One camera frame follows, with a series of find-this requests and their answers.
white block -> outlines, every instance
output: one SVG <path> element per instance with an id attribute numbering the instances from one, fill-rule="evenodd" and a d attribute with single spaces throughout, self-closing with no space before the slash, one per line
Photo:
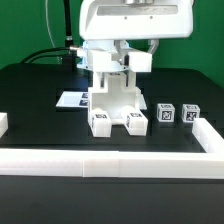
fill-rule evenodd
<path id="1" fill-rule="evenodd" d="M 159 122 L 173 122 L 175 108 L 172 104 L 159 103 L 157 105 L 157 119 Z"/>
<path id="2" fill-rule="evenodd" d="M 214 153 L 120 153 L 120 178 L 224 178 Z"/>
<path id="3" fill-rule="evenodd" d="M 194 104 L 183 104 L 182 120 L 185 123 L 193 123 L 195 118 L 199 118 L 200 108 Z"/>
<path id="4" fill-rule="evenodd" d="M 106 111 L 92 111 L 90 127 L 94 137 L 110 137 L 112 122 Z"/>
<path id="5" fill-rule="evenodd" d="M 0 174 L 83 176 L 83 152 L 67 150 L 1 149 Z"/>
<path id="6" fill-rule="evenodd" d="M 129 69 L 133 72 L 151 72 L 152 55 L 141 51 L 129 52 Z"/>
<path id="7" fill-rule="evenodd" d="M 207 153 L 224 152 L 224 139 L 206 119 L 194 119 L 192 134 Z"/>
<path id="8" fill-rule="evenodd" d="M 92 152 L 83 160 L 83 177 L 118 177 L 119 152 Z"/>
<path id="9" fill-rule="evenodd" d="M 148 120 L 140 110 L 126 106 L 121 110 L 121 117 L 130 135 L 146 135 Z"/>
<path id="10" fill-rule="evenodd" d="M 111 54 L 101 49 L 89 50 L 88 65 L 95 72 L 107 71 L 111 67 Z"/>
<path id="11" fill-rule="evenodd" d="M 0 138 L 8 130 L 7 113 L 0 113 Z"/>

white plastic housing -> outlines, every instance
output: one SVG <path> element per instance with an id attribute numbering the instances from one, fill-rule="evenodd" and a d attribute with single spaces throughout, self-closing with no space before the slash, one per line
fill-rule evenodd
<path id="1" fill-rule="evenodd" d="M 130 40 L 188 37 L 193 30 L 192 0 L 84 0 L 79 32 L 84 40 Z"/>

black sticker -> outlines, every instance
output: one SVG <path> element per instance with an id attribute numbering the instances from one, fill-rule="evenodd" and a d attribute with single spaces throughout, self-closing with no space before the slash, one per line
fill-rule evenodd
<path id="1" fill-rule="evenodd" d="M 127 122 L 126 122 L 126 125 L 127 125 L 127 127 L 129 128 L 129 125 L 130 125 L 130 117 L 129 117 L 129 116 L 127 116 Z"/>
<path id="2" fill-rule="evenodd" d="M 111 76 L 116 76 L 116 75 L 120 75 L 120 73 L 118 72 L 113 72 L 113 73 L 110 73 Z"/>
<path id="3" fill-rule="evenodd" d="M 197 109 L 197 107 L 194 106 L 194 105 L 187 105 L 186 107 L 187 107 L 187 109 L 190 109 L 190 110 L 195 110 L 195 109 Z"/>
<path id="4" fill-rule="evenodd" d="M 162 120 L 169 121 L 172 118 L 172 111 L 162 111 Z"/>
<path id="5" fill-rule="evenodd" d="M 80 100 L 79 106 L 88 106 L 88 100 Z"/>
<path id="6" fill-rule="evenodd" d="M 88 93 L 83 93 L 82 98 L 88 98 Z"/>
<path id="7" fill-rule="evenodd" d="M 105 114 L 96 114 L 96 118 L 104 118 L 104 119 L 106 119 L 107 116 Z"/>
<path id="8" fill-rule="evenodd" d="M 132 117 L 142 117 L 142 115 L 139 113 L 131 113 L 131 116 Z"/>
<path id="9" fill-rule="evenodd" d="M 92 117 L 92 128 L 94 126 L 94 117 Z"/>
<path id="10" fill-rule="evenodd" d="M 197 112 L 187 112 L 186 121 L 193 121 L 197 117 Z"/>
<path id="11" fill-rule="evenodd" d="M 164 104 L 164 105 L 161 105 L 161 107 L 162 108 L 166 108 L 166 109 L 170 109 L 170 108 L 172 108 L 170 105 L 168 105 L 168 104 Z"/>

wire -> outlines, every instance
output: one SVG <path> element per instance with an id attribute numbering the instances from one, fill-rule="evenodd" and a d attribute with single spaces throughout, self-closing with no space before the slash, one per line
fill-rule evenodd
<path id="1" fill-rule="evenodd" d="M 49 53 L 49 52 L 69 51 L 69 50 L 70 50 L 69 47 L 57 47 L 57 48 L 50 48 L 50 49 L 37 51 L 37 52 L 27 56 L 26 58 L 24 58 L 20 63 L 25 64 L 28 60 L 30 60 L 31 58 L 33 58 L 37 55 L 40 55 L 40 54 Z"/>
<path id="2" fill-rule="evenodd" d="M 50 22 L 49 22 L 49 7 L 48 7 L 48 4 L 49 1 L 48 0 L 45 0 L 45 14 L 46 14 L 46 24 L 47 24 L 47 31 L 48 31 L 48 35 L 50 37 L 50 41 L 51 41 L 51 44 L 53 46 L 53 48 L 56 48 L 56 45 L 55 45 L 55 42 L 54 42 L 54 39 L 53 39 L 53 36 L 52 36 L 52 33 L 51 33 L 51 27 L 50 27 Z M 58 61 L 58 64 L 60 64 L 60 58 L 57 57 L 57 61 Z"/>
<path id="3" fill-rule="evenodd" d="M 40 56 L 37 56 L 35 58 L 33 58 L 32 60 L 29 61 L 29 64 L 31 64 L 32 62 L 38 60 L 38 59 L 41 59 L 41 58 L 51 58 L 51 57 L 63 57 L 67 54 L 45 54 L 45 55 L 40 55 Z"/>

black table surface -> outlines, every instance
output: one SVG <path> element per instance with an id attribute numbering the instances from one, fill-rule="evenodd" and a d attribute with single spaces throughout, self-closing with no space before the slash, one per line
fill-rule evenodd
<path id="1" fill-rule="evenodd" d="M 90 73 L 56 65 L 13 64 L 0 71 L 0 111 L 8 113 L 4 148 L 203 153 L 181 120 L 182 104 L 224 135 L 224 90 L 189 69 L 138 74 L 149 119 L 146 137 L 122 126 L 93 138 L 86 109 L 56 109 L 63 91 L 86 91 Z M 172 103 L 175 122 L 159 123 L 157 103 Z M 223 180 L 0 176 L 0 223 L 224 223 Z"/>
<path id="2" fill-rule="evenodd" d="M 203 74 L 187 69 L 154 69 L 138 74 L 149 120 L 146 137 L 133 137 L 124 126 L 113 126 L 111 138 L 94 138 L 87 109 L 58 109 L 63 91 L 87 91 L 92 76 L 55 65 L 10 65 L 0 71 L 0 111 L 8 113 L 9 130 L 0 147 L 32 147 L 120 151 L 200 152 L 192 124 L 181 119 L 183 104 L 198 104 L 216 130 L 224 134 L 224 90 Z M 172 103 L 174 123 L 159 123 L 157 103 Z"/>

